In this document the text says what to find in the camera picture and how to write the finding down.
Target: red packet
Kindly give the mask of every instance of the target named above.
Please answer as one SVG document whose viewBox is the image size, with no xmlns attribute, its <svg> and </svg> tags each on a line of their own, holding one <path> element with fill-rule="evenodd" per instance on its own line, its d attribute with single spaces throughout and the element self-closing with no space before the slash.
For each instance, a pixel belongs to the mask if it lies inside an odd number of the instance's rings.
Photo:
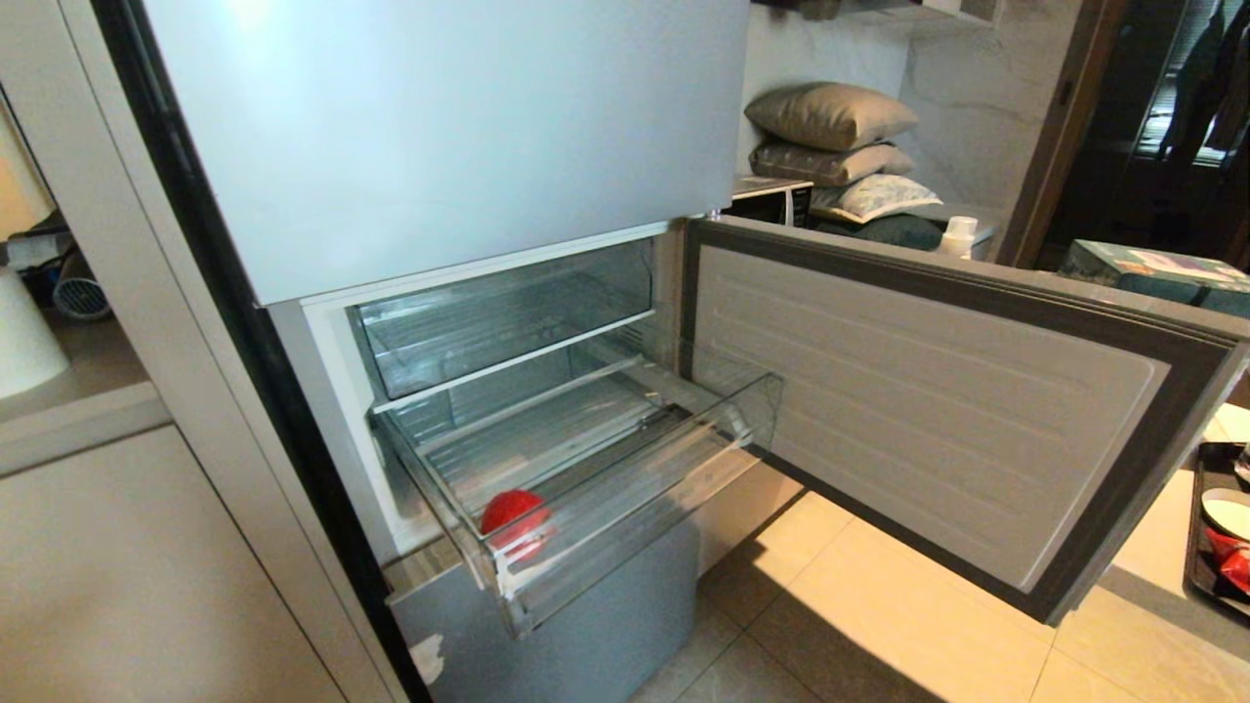
<svg viewBox="0 0 1250 703">
<path fill-rule="evenodd" d="M 1242 593 L 1250 594 L 1250 544 L 1211 528 L 1206 528 L 1206 538 L 1211 540 L 1220 574 Z"/>
</svg>

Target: refrigerator door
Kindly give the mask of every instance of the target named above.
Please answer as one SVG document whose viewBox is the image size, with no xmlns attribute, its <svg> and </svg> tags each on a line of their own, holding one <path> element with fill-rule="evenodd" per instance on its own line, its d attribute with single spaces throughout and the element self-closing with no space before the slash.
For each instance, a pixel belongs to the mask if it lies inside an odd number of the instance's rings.
<svg viewBox="0 0 1250 703">
<path fill-rule="evenodd" d="M 1250 338 L 1164 300 L 738 218 L 689 224 L 684 286 L 684 336 L 785 379 L 775 467 L 1049 623 Z"/>
<path fill-rule="evenodd" d="M 260 304 L 730 203 L 746 3 L 144 9 Z"/>
</svg>

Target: beige pillow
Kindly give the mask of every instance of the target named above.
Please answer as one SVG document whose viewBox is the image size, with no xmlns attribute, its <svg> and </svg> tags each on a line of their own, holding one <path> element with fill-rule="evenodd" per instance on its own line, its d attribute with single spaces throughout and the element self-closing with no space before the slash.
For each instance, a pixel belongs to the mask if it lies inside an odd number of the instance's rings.
<svg viewBox="0 0 1250 703">
<path fill-rule="evenodd" d="M 892 144 L 821 151 L 776 141 L 751 153 L 755 175 L 810 180 L 816 185 L 848 185 L 872 174 L 905 174 L 915 166 L 911 158 Z"/>
<path fill-rule="evenodd" d="M 902 103 L 845 83 L 809 83 L 756 98 L 746 118 L 788 141 L 849 151 L 906 131 L 920 121 Z"/>
</svg>

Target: marble wall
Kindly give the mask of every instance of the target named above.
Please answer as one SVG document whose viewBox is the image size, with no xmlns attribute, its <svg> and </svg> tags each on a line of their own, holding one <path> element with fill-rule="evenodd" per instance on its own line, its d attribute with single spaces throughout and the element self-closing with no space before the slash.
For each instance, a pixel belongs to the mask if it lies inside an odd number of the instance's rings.
<svg viewBox="0 0 1250 703">
<path fill-rule="evenodd" d="M 909 175 L 948 203 L 988 206 L 1004 221 L 1059 80 L 1080 0 L 1001 0 L 994 31 L 911 40 L 899 99 L 920 126 L 899 145 Z"/>
<path fill-rule="evenodd" d="M 774 88 L 811 80 L 854 83 L 898 95 L 908 66 L 910 39 L 896 29 L 868 26 L 852 15 L 805 21 L 798 13 L 751 5 L 746 35 L 742 108 Z M 750 173 L 748 156 L 764 134 L 741 118 L 738 171 Z"/>
</svg>

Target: freezer compartment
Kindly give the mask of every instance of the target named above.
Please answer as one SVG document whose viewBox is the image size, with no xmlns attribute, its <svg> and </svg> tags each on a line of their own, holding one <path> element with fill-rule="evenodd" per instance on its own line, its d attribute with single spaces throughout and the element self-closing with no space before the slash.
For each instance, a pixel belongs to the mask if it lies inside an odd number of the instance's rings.
<svg viewBox="0 0 1250 703">
<path fill-rule="evenodd" d="M 781 380 L 689 348 L 694 380 L 632 326 L 550 350 L 375 415 L 400 462 L 491 590 L 514 635 L 538 627 L 755 465 Z M 541 504 L 484 532 L 508 490 Z"/>
<path fill-rule="evenodd" d="M 645 315 L 652 246 L 630 241 L 354 308 L 375 390 L 395 400 Z"/>
</svg>

